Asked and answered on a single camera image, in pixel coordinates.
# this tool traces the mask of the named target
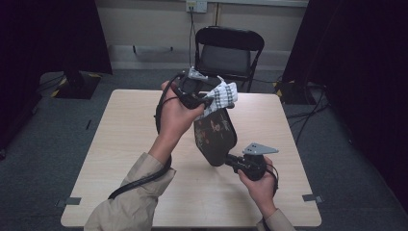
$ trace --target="beige sleeve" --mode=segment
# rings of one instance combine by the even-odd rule
[[[286,218],[281,210],[277,210],[268,219],[265,220],[270,231],[294,231],[291,222]],[[265,231],[262,221],[256,224],[258,231]]]
[[[130,169],[122,185],[157,172],[163,165],[143,153]],[[150,230],[158,197],[163,194],[175,174],[170,169],[159,179],[134,190],[124,192],[115,199],[105,200],[89,216],[84,230]]]

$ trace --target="chair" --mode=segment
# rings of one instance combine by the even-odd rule
[[[248,82],[250,92],[264,39],[249,30],[209,26],[195,35],[194,68],[209,77]],[[251,53],[256,54],[251,61]]]

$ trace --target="person's right hand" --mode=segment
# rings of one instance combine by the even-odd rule
[[[273,165],[268,157],[264,157],[267,165]],[[264,176],[258,181],[251,181],[243,171],[238,170],[241,181],[246,185],[249,195],[255,201],[264,218],[270,217],[277,209],[273,203],[273,186],[275,179],[270,173],[265,172]]]

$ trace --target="hand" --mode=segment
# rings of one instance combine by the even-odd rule
[[[264,157],[267,165],[273,165],[273,162],[268,157]],[[268,169],[273,172],[272,167],[268,166]],[[269,218],[277,209],[273,202],[273,186],[275,179],[270,173],[265,172],[264,176],[258,181],[251,181],[241,171],[238,170],[241,181],[246,185],[249,191],[249,195],[255,201],[262,216]]]
[[[167,83],[168,81],[162,83],[162,90]],[[163,102],[167,101],[162,108],[160,134],[149,151],[149,154],[163,165],[192,122],[204,113],[203,104],[193,110],[186,108],[174,93],[174,88],[175,84],[172,84],[164,98]]]

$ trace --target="beige jacket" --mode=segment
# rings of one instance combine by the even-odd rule
[[[147,153],[143,153],[130,169],[122,186],[141,179],[163,168],[163,165]],[[84,230],[150,230],[158,198],[163,194],[175,174],[170,169],[156,181],[146,183],[134,190],[118,195],[115,199],[105,200],[89,216]],[[275,212],[266,220],[270,230],[294,230],[281,211]],[[258,223],[260,231],[265,231]]]

